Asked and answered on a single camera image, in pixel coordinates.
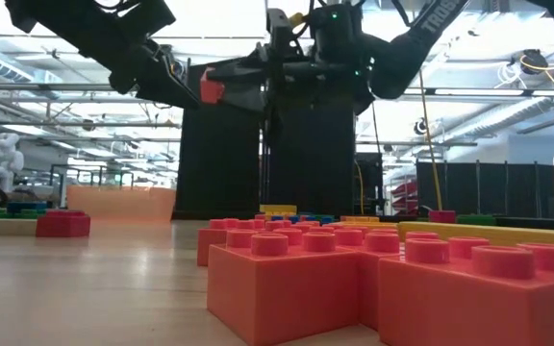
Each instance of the humanoid robot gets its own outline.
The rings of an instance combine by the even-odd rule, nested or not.
[[[4,192],[12,192],[14,173],[23,169],[25,159],[16,151],[17,134],[0,134],[0,187]]]

